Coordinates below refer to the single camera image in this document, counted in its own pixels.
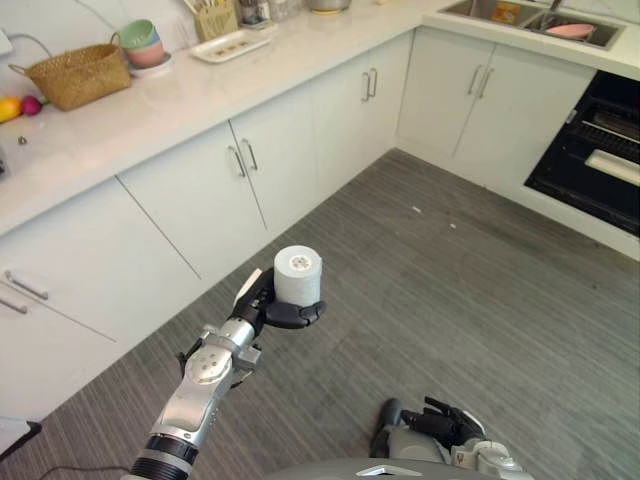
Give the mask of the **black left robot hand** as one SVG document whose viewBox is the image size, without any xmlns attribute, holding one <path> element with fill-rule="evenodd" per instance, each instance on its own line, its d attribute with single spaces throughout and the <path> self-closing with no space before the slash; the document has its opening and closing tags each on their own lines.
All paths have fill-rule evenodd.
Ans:
<svg viewBox="0 0 640 480">
<path fill-rule="evenodd" d="M 229 319 L 246 321 L 257 338 L 265 325 L 289 330 L 309 327 L 326 309 L 323 300 L 306 307 L 277 300 L 274 269 L 256 269 L 238 292 Z"/>
</svg>

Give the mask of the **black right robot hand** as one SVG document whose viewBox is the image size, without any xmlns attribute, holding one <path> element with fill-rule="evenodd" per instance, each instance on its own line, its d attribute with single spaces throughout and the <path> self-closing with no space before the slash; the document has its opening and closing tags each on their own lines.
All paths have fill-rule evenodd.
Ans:
<svg viewBox="0 0 640 480">
<path fill-rule="evenodd" d="M 421 413 L 402 410 L 402 421 L 413 431 L 433 437 L 444 448 L 461 446 L 471 439 L 486 440 L 484 427 L 470 413 L 425 396 Z"/>
</svg>

